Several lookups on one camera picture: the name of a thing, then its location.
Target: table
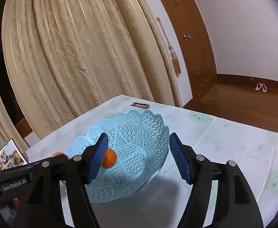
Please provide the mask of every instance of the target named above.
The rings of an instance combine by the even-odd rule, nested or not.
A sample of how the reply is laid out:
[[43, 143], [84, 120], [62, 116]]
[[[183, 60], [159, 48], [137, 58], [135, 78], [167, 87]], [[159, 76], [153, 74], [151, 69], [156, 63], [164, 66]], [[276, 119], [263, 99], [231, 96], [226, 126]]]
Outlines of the table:
[[[117, 112], [128, 112], [132, 102], [149, 103], [150, 110], [161, 114], [171, 133], [181, 142], [192, 146], [197, 154], [210, 161], [226, 163], [234, 160], [246, 177], [257, 200], [264, 226], [278, 210], [278, 133], [203, 113], [120, 95], [90, 110], [49, 134], [26, 151], [29, 162], [66, 152], [79, 135], [85, 135], [91, 125]], [[217, 181], [212, 191], [205, 224], [212, 222]], [[61, 197], [66, 223], [73, 226], [65, 186]], [[106, 227], [177, 227], [190, 196], [192, 186], [181, 179], [174, 159], [169, 153], [158, 175], [134, 196], [124, 200], [92, 205], [103, 228]]]

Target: orange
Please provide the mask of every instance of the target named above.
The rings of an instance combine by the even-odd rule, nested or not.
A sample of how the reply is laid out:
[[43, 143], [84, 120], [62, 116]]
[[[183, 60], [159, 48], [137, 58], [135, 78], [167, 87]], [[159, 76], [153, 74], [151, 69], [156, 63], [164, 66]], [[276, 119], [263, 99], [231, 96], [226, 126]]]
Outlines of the orange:
[[106, 150], [101, 166], [103, 168], [111, 168], [115, 165], [116, 161], [117, 161], [117, 155], [115, 151], [113, 149], [108, 148]]
[[70, 159], [65, 153], [62, 153], [62, 152], [56, 152], [56, 153], [52, 154], [51, 157], [53, 158], [53, 157], [56, 157], [60, 154], [64, 154], [68, 158], [68, 160]]

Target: blue plastic basket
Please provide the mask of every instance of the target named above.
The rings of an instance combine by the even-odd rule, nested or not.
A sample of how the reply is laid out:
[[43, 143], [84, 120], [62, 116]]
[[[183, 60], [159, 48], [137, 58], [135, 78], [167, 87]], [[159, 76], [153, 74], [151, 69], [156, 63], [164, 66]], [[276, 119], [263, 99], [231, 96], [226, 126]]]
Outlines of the blue plastic basket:
[[67, 149], [67, 155], [72, 158], [82, 154], [103, 132], [108, 135], [109, 148], [117, 154], [117, 162], [109, 169], [101, 167], [97, 178], [85, 186], [91, 203], [132, 196], [153, 179], [168, 154], [170, 130], [162, 116], [150, 110], [131, 110], [89, 127], [87, 135], [77, 137]]

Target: curtain tie cord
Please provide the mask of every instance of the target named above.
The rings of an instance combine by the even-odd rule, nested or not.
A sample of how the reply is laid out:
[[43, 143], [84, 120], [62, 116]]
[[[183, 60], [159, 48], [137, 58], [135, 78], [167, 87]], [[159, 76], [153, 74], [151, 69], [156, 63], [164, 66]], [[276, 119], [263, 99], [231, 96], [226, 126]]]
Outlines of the curtain tie cord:
[[170, 53], [171, 53], [171, 58], [172, 58], [172, 63], [173, 63], [173, 67], [174, 67], [174, 70], [175, 70], [175, 74], [178, 77], [179, 74], [181, 74], [181, 69], [180, 69], [180, 64], [179, 64], [178, 57], [177, 57], [177, 55], [176, 55], [176, 53], [175, 53], [175, 51], [173, 49], [173, 46], [171, 46], [170, 42], [168, 41], [167, 35], [166, 35], [165, 31], [164, 31], [164, 28], [163, 28], [163, 25], [161, 23], [160, 18], [157, 17], [156, 20], [159, 22], [161, 30], [163, 31], [163, 34], [164, 34], [165, 39], [167, 41], [168, 49], [170, 50]]

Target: door knob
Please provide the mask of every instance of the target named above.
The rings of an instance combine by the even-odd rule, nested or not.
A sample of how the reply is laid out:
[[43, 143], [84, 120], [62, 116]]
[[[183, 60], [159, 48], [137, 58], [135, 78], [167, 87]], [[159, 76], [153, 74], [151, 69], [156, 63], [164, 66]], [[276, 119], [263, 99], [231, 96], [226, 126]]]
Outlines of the door knob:
[[184, 36], [183, 36], [183, 37], [184, 37], [184, 39], [185, 39], [185, 40], [188, 40], [188, 39], [190, 39], [190, 38], [191, 38], [191, 36], [190, 36], [190, 35], [186, 35], [186, 34], [184, 34]]

